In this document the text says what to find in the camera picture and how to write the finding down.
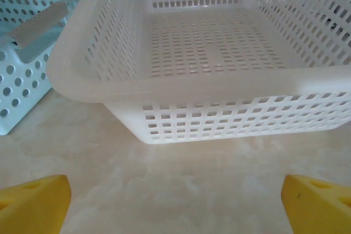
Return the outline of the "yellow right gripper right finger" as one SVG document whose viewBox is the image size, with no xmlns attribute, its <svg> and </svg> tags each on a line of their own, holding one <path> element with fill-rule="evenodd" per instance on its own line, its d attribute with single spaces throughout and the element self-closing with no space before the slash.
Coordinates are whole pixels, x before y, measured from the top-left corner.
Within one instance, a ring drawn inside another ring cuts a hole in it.
<svg viewBox="0 0 351 234">
<path fill-rule="evenodd" d="M 282 203 L 293 234 L 351 234 L 351 187 L 287 175 Z"/>
</svg>

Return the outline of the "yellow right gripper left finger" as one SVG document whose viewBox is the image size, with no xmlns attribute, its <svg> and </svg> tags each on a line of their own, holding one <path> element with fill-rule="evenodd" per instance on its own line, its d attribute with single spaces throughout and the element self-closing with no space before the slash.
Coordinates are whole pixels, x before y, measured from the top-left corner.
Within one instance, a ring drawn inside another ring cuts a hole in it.
<svg viewBox="0 0 351 234">
<path fill-rule="evenodd" d="M 71 195 L 66 175 L 0 189 L 0 234 L 60 234 Z"/>
</svg>

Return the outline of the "white plastic basket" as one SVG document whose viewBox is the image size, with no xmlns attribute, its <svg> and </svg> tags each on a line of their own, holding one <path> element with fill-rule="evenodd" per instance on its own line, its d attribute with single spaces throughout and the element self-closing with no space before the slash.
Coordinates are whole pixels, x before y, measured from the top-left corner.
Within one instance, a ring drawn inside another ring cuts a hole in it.
<svg viewBox="0 0 351 234">
<path fill-rule="evenodd" d="M 351 0 L 80 0 L 47 63 L 146 144 L 351 121 Z"/>
</svg>

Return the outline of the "light blue plastic basket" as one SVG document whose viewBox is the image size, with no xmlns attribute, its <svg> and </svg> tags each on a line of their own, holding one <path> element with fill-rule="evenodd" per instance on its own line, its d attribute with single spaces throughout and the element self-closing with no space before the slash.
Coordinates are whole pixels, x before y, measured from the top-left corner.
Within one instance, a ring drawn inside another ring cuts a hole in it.
<svg viewBox="0 0 351 234">
<path fill-rule="evenodd" d="M 0 136 L 51 89 L 46 64 L 79 0 L 0 0 Z"/>
</svg>

